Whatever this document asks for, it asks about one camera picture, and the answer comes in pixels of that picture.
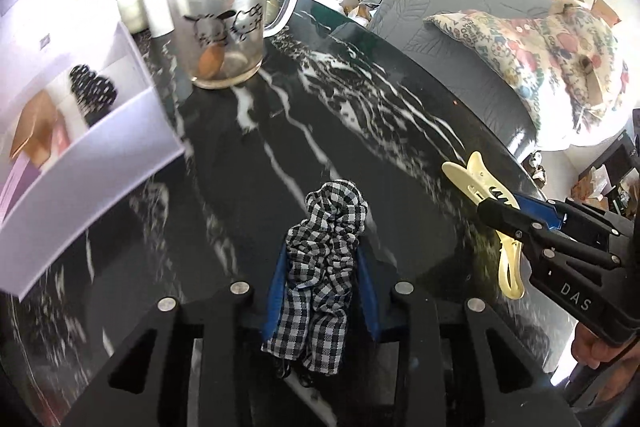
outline black and white gingham fabric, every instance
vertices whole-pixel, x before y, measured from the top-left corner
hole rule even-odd
[[[353,255],[369,209],[346,180],[306,195],[309,218],[289,229],[287,287],[280,320],[262,350],[286,360],[302,357],[310,371],[335,375],[351,301]]]

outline white marble veining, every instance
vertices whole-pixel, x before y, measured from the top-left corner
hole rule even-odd
[[[284,109],[284,114],[287,121],[290,124],[292,124],[294,127],[297,127],[298,129],[300,129],[300,131],[302,131],[303,135],[305,136],[306,142],[309,145],[309,149],[311,149],[311,151],[313,152],[314,156],[316,157],[316,160],[318,160],[318,163],[323,165],[325,170],[329,172],[329,178],[332,180],[343,179],[343,176],[340,176],[340,174],[338,173],[337,169],[334,166],[334,163],[329,159],[329,156],[326,155],[326,153],[322,150],[322,148],[318,145],[316,140],[313,138],[311,127],[302,123],[301,121],[296,120],[291,116],[290,114],[291,105],[289,102],[289,95],[287,94],[287,91],[282,87],[275,85],[273,83],[272,75],[269,74],[264,69],[261,69],[258,72],[258,74],[260,74],[262,79],[278,95],[278,98],[280,99],[280,103],[282,104],[282,107]],[[296,198],[296,201],[298,202],[298,204],[301,205],[303,207],[303,210],[306,212],[306,204],[304,203],[304,198],[300,200],[299,194],[294,194],[294,197]],[[392,263],[394,266],[398,266],[398,261],[396,260],[396,256],[387,247],[384,247],[382,245],[382,242],[378,237],[378,227],[376,225],[376,222],[373,219],[373,211],[371,208],[371,204],[369,204],[369,212],[367,213],[366,225],[367,225],[367,230],[369,230],[370,236],[378,244],[377,246],[380,248],[380,250],[382,250],[385,253],[387,260],[390,263]]]
[[[165,295],[186,302],[164,237],[164,227],[169,217],[169,203],[169,189],[165,184],[156,182],[154,176],[145,182],[142,190],[129,197],[129,206],[142,224],[148,269],[154,281],[162,284]]]
[[[27,356],[27,350],[24,346],[24,343],[22,341],[22,336],[20,334],[20,325],[18,324],[18,318],[15,313],[14,297],[11,297],[11,322],[14,330],[14,340],[20,346],[20,352],[22,353],[22,357],[24,359],[24,365],[27,368],[27,375],[29,377],[29,381],[31,382],[31,385],[33,386],[36,394],[38,395],[38,399],[40,400],[41,404],[43,404],[43,406],[46,407],[47,411],[49,411],[52,418],[56,421],[58,425],[60,425],[60,418],[57,417],[57,415],[51,408],[51,405],[49,404],[49,400],[47,400],[47,397],[40,389],[40,386],[38,385],[38,381],[36,380],[35,375],[33,374],[33,368],[31,367],[31,363],[29,362],[29,357]]]
[[[175,70],[177,68],[177,59],[175,55],[172,55],[169,51],[168,45],[164,45],[162,48],[162,54],[167,58],[171,64],[169,74],[169,89],[171,93],[171,100],[174,106],[174,118],[175,118],[175,130],[176,134],[182,141],[185,149],[184,159],[186,162],[187,175],[191,180],[191,186],[193,187],[193,194],[198,200],[198,204],[202,210],[202,215],[207,226],[207,241],[215,256],[220,261],[225,274],[231,278],[238,275],[238,257],[236,255],[236,247],[231,239],[228,237],[223,223],[218,219],[213,212],[211,206],[202,195],[200,184],[198,183],[198,174],[196,171],[195,153],[193,145],[188,139],[184,129],[184,119],[180,113],[180,98],[178,97],[177,82],[175,79]]]
[[[94,258],[91,252],[91,241],[89,240],[89,229],[84,230],[84,249],[86,250],[86,269],[89,271],[89,279],[94,283],[95,269]]]
[[[254,108],[254,98],[245,87],[231,86],[230,89],[238,99],[238,125],[242,132],[251,132],[258,127],[258,124],[249,116],[249,111]]]
[[[325,30],[331,31],[331,28],[329,28],[329,26],[325,26],[324,24],[319,23],[318,19],[316,19],[313,15],[311,15],[311,13],[305,12],[304,10],[300,10],[300,13],[293,12],[294,16],[302,18],[302,15],[300,15],[300,14],[306,15],[309,19],[311,19],[313,22],[316,23],[316,25],[320,26],[321,28],[324,28]]]
[[[449,191],[443,190],[440,179],[428,174],[427,160],[403,138],[404,133],[413,128],[424,137],[426,147],[438,152],[442,162],[460,159],[464,148],[449,125],[442,125],[425,113],[422,106],[418,110],[386,79],[382,67],[372,66],[366,56],[353,46],[344,44],[351,57],[350,63],[347,63],[337,54],[330,55],[307,48],[292,38],[287,29],[272,38],[271,42],[298,64],[298,77],[306,92],[316,96],[346,128],[362,140],[371,153],[419,180],[431,200],[455,223],[468,223],[463,219],[458,205],[451,201]],[[356,67],[369,74],[361,74]],[[345,77],[343,71],[354,73],[354,77]],[[443,142],[447,148],[443,150],[442,145],[438,147],[435,139]],[[465,225],[462,230],[466,239],[473,232],[469,227],[473,225]]]
[[[53,276],[53,280],[56,284],[56,293],[58,294],[58,300],[62,301],[65,294],[65,266],[60,267],[59,272]]]
[[[276,156],[274,155],[270,145],[267,142],[264,142],[263,145],[264,145],[264,152],[266,153],[266,155],[269,157],[269,160],[271,161],[271,167],[273,168],[273,171],[276,173],[278,178],[282,180],[282,183],[287,187],[287,189],[293,196],[293,199],[296,200],[296,203],[298,204],[298,206],[304,211],[305,214],[308,214],[308,210],[306,209],[306,204],[305,204],[305,193],[300,189],[300,186],[298,185],[296,180],[292,178],[292,176],[289,176],[282,169],[282,167],[280,167],[280,164],[278,163],[278,160],[276,160]]]
[[[107,336],[107,332],[104,331],[104,328],[102,328],[102,345],[104,346],[104,350],[107,352],[107,355],[111,357],[111,355],[113,355],[113,352],[114,352],[113,344],[111,344],[111,341]]]
[[[413,97],[413,99],[418,103],[418,105],[420,105],[420,107],[424,109],[424,105],[422,105],[422,100],[420,100],[420,98],[415,96],[410,90],[406,88],[406,86],[400,86],[400,88],[405,92],[409,93]]]

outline floral pillow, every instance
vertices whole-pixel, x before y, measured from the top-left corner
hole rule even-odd
[[[542,148],[590,133],[628,98],[628,70],[609,26],[575,0],[558,0],[551,12],[500,19],[468,10],[425,19],[475,50],[516,91]]]

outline wooden spoon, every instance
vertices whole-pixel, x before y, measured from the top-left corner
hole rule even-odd
[[[229,0],[227,9],[231,10],[235,0]],[[218,74],[225,61],[225,48],[220,44],[212,44],[206,48],[198,59],[198,75],[211,78]]]

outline leaf pattern upholstery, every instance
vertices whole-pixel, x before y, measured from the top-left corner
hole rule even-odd
[[[547,13],[553,0],[383,0],[369,29],[435,76],[517,159],[533,149],[535,127],[517,95],[471,50],[422,20],[439,13],[481,10],[502,18]]]

